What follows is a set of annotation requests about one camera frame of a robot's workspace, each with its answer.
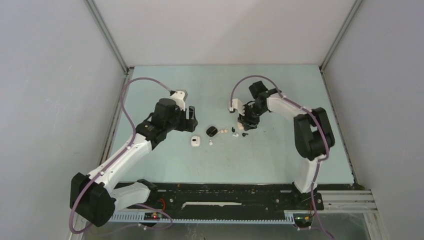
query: light green table surface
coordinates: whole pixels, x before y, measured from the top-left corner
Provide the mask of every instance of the light green table surface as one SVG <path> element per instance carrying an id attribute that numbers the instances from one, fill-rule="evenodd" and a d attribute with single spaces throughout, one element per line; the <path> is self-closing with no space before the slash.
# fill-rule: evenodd
<path id="1" fill-rule="evenodd" d="M 240 65 L 240 66 L 138 66 L 132 78 L 150 77 L 171 89 L 188 92 L 187 106 L 195 106 L 199 122 L 193 133 L 172 131 L 154 151 L 143 157 L 122 181 L 146 179 L 164 183 L 291 183 L 298 172 L 301 157 L 294 144 L 292 124 L 276 113 L 261 116 L 257 129 L 246 137 L 234 137 L 237 113 L 227 106 L 231 90 L 243 77 L 263 75 L 274 82 L 292 100 L 311 108 L 327 110 L 334 132 L 335 145 L 330 158 L 322 164 L 319 183 L 350 184 L 353 176 L 340 138 L 327 92 L 316 65 Z M 252 100 L 248 87 L 260 79 L 244 81 L 234 97 L 244 103 Z M 271 89 L 268 82 L 264 84 Z M 151 81 L 137 81 L 129 86 L 125 108 L 137 125 L 153 112 L 160 98 L 168 93 Z M 206 129 L 228 127 L 229 132 L 210 138 Z M 112 152 L 131 135 L 131 127 L 122 114 L 114 137 Z M 200 136 L 199 147 L 192 147 L 192 136 Z"/>

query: cable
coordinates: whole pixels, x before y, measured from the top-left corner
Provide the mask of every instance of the cable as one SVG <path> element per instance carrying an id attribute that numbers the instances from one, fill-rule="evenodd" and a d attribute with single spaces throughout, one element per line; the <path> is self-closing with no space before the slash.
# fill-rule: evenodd
<path id="1" fill-rule="evenodd" d="M 275 89 L 277 90 L 277 93 L 278 93 L 278 95 L 284 100 L 284 101 L 287 101 L 287 102 L 289 102 L 290 104 L 292 104 L 292 105 L 294 105 L 295 107 L 297 107 L 297 108 L 299 108 L 300 110 L 302 110 L 302 111 L 304 111 L 305 113 L 307 113 L 311 118 L 312 118 L 312 120 L 313 120 L 313 122 L 315 123 L 315 125 L 316 125 L 316 128 L 318 129 L 318 132 L 319 132 L 319 135 L 321 135 L 321 138 L 322 138 L 322 141 L 324 142 L 324 147 L 325 147 L 325 156 L 324 156 L 324 158 L 321 158 L 321 159 L 318 159 L 317 160 L 317 164 L 316 164 L 316 169 L 315 169 L 315 174 L 314 174 L 314 176 L 313 176 L 313 179 L 312 179 L 312 184 L 310 185 L 310 198 L 311 198 L 311 203 L 312 203 L 312 207 L 313 207 L 313 210 L 315 211 L 315 215 L 316 215 L 316 218 L 318 219 L 318 223 L 319 223 L 319 226 L 320 226 L 320 228 L 321 228 L 321 230 L 327 235 L 327 237 L 329 237 L 329 238 L 331 238 L 331 239 L 334 239 L 334 236 L 330 233 L 330 232 L 328 232 L 325 228 L 324 228 L 324 225 L 323 225 L 323 223 L 321 222 L 321 219 L 320 219 L 320 216 L 319 216 L 319 214 L 318 214 L 318 212 L 317 212 L 317 206 L 315 205 L 315 199 L 314 199 L 314 185 L 315 185 L 315 181 L 317 180 L 317 178 L 318 178 L 318 173 L 319 173 L 319 171 L 320 171 L 320 164 L 321 164 L 321 162 L 322 161 L 325 161 L 325 160 L 327 160 L 328 158 L 329 158 L 329 156 L 330 156 L 330 148 L 329 148 L 329 145 L 328 145 L 328 143 L 327 143 L 327 139 L 326 139 L 326 136 L 325 136 L 325 134 L 324 134 L 324 131 L 323 131 L 323 129 L 321 128 L 321 125 L 320 125 L 320 123 L 318 122 L 318 120 L 315 118 L 315 116 L 308 110 L 308 109 L 306 109 L 305 107 L 303 107 L 303 106 L 301 106 L 301 105 L 299 105 L 298 103 L 296 103 L 295 101 L 292 101 L 292 100 L 290 100 L 289 98 L 287 98 L 286 96 L 283 96 L 282 94 L 281 94 L 281 91 L 279 90 L 279 88 L 277 87 L 277 85 L 271 80 L 271 79 L 269 79 L 269 78 L 267 78 L 267 77 L 265 77 L 265 76 L 261 76 L 261 75 L 250 75 L 250 76 L 246 76 L 246 77 L 244 77 L 244 78 L 242 78 L 240 81 L 238 81 L 236 84 L 235 84 L 235 86 L 234 86 L 234 88 L 232 89 L 232 91 L 231 91 L 231 97 L 230 97 L 230 100 L 229 100 L 229 106 L 232 108 L 233 107 L 233 95 L 234 95 L 234 91 L 236 90 L 236 88 L 237 88 L 237 86 L 241 83 L 241 82 L 243 82 L 244 80 L 246 80 L 246 79 L 250 79 L 250 78 L 262 78 L 262 79 L 265 79 L 265 80 L 267 80 L 268 82 L 270 82 L 274 87 L 275 87 Z"/>
<path id="2" fill-rule="evenodd" d="M 309 206 L 310 206 L 310 210 L 309 210 L 309 217 L 310 217 L 310 218 L 313 218 L 313 217 L 315 216 L 316 211 L 313 211 L 313 215 L 311 216 L 311 212 L 312 212 L 312 202 L 311 202 L 311 203 L 309 203 Z"/>
<path id="3" fill-rule="evenodd" d="M 131 120 L 130 116 L 127 113 L 127 110 L 125 110 L 124 107 L 124 92 L 125 90 L 127 90 L 128 86 L 130 84 L 132 84 L 135 81 L 138 80 L 149 80 L 149 81 L 153 81 L 159 85 L 161 85 L 162 87 L 164 87 L 168 92 L 171 92 L 171 89 L 169 87 L 167 87 L 165 84 L 163 84 L 162 82 L 150 78 L 150 77 L 137 77 L 134 78 L 132 80 L 129 80 L 121 89 L 120 93 L 119 93 L 119 101 L 120 101 L 120 107 L 122 108 L 122 112 L 125 115 L 126 119 L 128 119 L 129 124 L 131 125 L 131 129 L 132 129 L 132 136 L 131 136 L 131 140 L 129 141 L 127 146 L 131 146 L 134 143 L 134 139 L 136 138 L 136 127 L 134 126 L 134 122 Z M 116 155 L 116 157 L 114 157 L 106 166 L 104 166 L 104 168 L 99 171 L 88 183 L 87 185 L 85 185 L 85 187 L 82 189 L 82 191 L 79 193 L 78 197 L 76 198 L 73 206 L 72 206 L 72 210 L 70 211 L 70 215 L 69 215 L 69 230 L 73 233 L 73 234 L 81 234 L 84 233 L 85 231 L 87 231 L 93 224 L 90 223 L 88 224 L 85 228 L 81 229 L 81 230 L 75 230 L 74 228 L 74 215 L 75 215 L 75 211 L 77 209 L 78 204 L 81 201 L 81 198 L 83 197 L 83 195 L 87 192 L 87 190 L 89 189 L 89 187 L 94 183 L 94 181 L 96 179 L 98 179 L 100 177 L 100 172 L 106 172 L 106 170 L 112 165 L 114 164 L 128 149 L 124 148 L 120 153 L 118 153 L 118 155 Z"/>
<path id="4" fill-rule="evenodd" d="M 167 225 L 167 226 L 164 226 L 164 227 L 151 227 L 151 226 L 143 225 L 141 223 L 132 223 L 132 224 L 127 224 L 127 225 L 122 226 L 122 227 L 120 227 L 118 229 L 115 229 L 113 231 L 110 231 L 110 232 L 107 232 L 107 233 L 103 233 L 103 234 L 96 234 L 94 232 L 91 232 L 91 233 L 94 234 L 94 235 L 96 235 L 96 236 L 98 236 L 98 237 L 105 237 L 105 236 L 112 235 L 114 233 L 117 233 L 117 232 L 119 232 L 121 230 L 124 230 L 124 229 L 127 229 L 127 228 L 141 227 L 141 226 L 144 226 L 146 229 L 151 229 L 151 230 L 164 230 L 164 229 L 167 229 L 167 228 L 171 227 L 172 224 L 173 224 L 173 222 L 174 222 L 174 220 L 172 219 L 172 217 L 170 217 L 168 214 L 166 214 L 165 212 L 163 212 L 163 210 L 160 211 L 160 210 L 154 209 L 153 207 L 150 207 L 150 206 L 147 206 L 147 205 L 144 205 L 144 204 L 141 204 L 141 203 L 137 203 L 136 206 L 143 207 L 143 208 L 149 209 L 149 210 L 153 210 L 153 211 L 155 211 L 157 213 L 160 213 L 160 214 L 166 216 L 170 220 L 170 224 Z"/>
<path id="5" fill-rule="evenodd" d="M 158 202 L 162 202 L 163 207 L 162 207 L 162 212 L 165 212 L 165 208 L 167 206 L 167 204 L 165 203 L 165 200 L 163 198 L 159 198 L 159 200 L 157 200 Z"/>

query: white wall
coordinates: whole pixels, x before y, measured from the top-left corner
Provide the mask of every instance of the white wall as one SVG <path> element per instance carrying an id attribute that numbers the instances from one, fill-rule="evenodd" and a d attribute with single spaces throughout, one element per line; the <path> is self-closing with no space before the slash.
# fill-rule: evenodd
<path id="1" fill-rule="evenodd" d="M 0 238 L 64 239 L 123 73 L 82 0 L 1 1 L 0 36 Z"/>
<path id="2" fill-rule="evenodd" d="M 352 161 L 392 240 L 423 239 L 424 1 L 364 1 L 326 70 Z"/>
<path id="3" fill-rule="evenodd" d="M 98 0 L 129 66 L 320 64 L 355 0 Z"/>

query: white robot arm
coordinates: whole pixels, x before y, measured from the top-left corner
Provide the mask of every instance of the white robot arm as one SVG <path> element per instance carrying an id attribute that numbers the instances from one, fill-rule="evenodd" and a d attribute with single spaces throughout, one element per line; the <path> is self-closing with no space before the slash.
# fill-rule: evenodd
<path id="1" fill-rule="evenodd" d="M 311 192 L 311 184 L 316 174 L 319 159 L 325 157 L 325 146 L 323 139 L 318 131 L 312 131 L 314 121 L 298 106 L 293 105 L 287 100 L 281 98 L 277 90 L 268 90 L 261 82 L 255 82 L 249 87 L 253 101 L 243 104 L 239 99 L 231 99 L 228 110 L 239 113 L 238 124 L 245 131 L 256 129 L 259 124 L 260 116 L 265 112 L 274 112 L 283 116 L 294 126 L 294 140 L 296 149 L 304 158 L 300 162 L 299 173 L 294 180 L 294 186 L 299 194 Z M 318 120 L 327 140 L 328 147 L 334 146 L 334 135 L 327 117 L 326 111 L 319 107 L 309 109 L 309 112 Z"/>
<path id="2" fill-rule="evenodd" d="M 172 130 L 194 132 L 198 121 L 193 106 L 189 106 L 186 119 L 187 96 L 185 90 L 177 90 L 171 92 L 170 98 L 160 99 L 154 112 L 137 125 L 135 136 L 132 135 L 116 153 L 87 175 L 77 173 L 71 181 L 70 207 L 73 207 L 82 189 L 95 176 L 97 178 L 76 207 L 76 212 L 95 226 L 104 225 L 116 211 L 144 203 L 151 190 L 142 182 L 117 189 L 115 186 L 137 161 L 166 139 L 167 133 Z"/>

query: black bracket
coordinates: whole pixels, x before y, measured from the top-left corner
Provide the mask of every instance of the black bracket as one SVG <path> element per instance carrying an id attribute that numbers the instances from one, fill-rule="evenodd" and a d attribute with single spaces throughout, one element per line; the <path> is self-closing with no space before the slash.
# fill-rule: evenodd
<path id="1" fill-rule="evenodd" d="M 321 126 L 328 148 L 331 148 L 334 146 L 335 140 L 326 110 L 319 107 L 313 109 L 311 113 Z M 299 152 L 303 158 L 307 158 L 312 161 L 321 154 L 326 153 L 324 141 L 320 132 L 318 129 L 315 131 L 312 131 L 311 129 L 311 126 L 317 126 L 311 116 L 308 114 L 297 115 L 293 119 L 293 124 L 295 146 L 297 152 Z"/>
<path id="2" fill-rule="evenodd" d="M 250 85 L 249 91 L 254 100 L 243 105 L 244 115 L 239 114 L 237 119 L 239 123 L 243 124 L 245 131 L 258 128 L 260 116 L 269 111 L 267 98 L 277 93 L 275 88 L 268 90 L 262 81 Z"/>
<path id="3" fill-rule="evenodd" d="M 78 195 L 89 183 L 89 175 L 77 173 L 70 183 L 70 203 L 72 209 Z M 96 227 L 103 226 L 109 221 L 115 211 L 116 199 L 111 197 L 103 187 L 103 183 L 93 182 L 76 206 L 76 213 L 87 219 Z"/>
<path id="4" fill-rule="evenodd" d="M 151 142 L 152 150 L 167 138 L 172 130 L 181 132 L 194 132 L 198 121 L 194 106 L 188 107 L 188 119 L 186 111 L 182 111 L 177 103 L 170 98 L 161 98 L 147 119 L 137 125 L 135 131 L 146 137 Z"/>

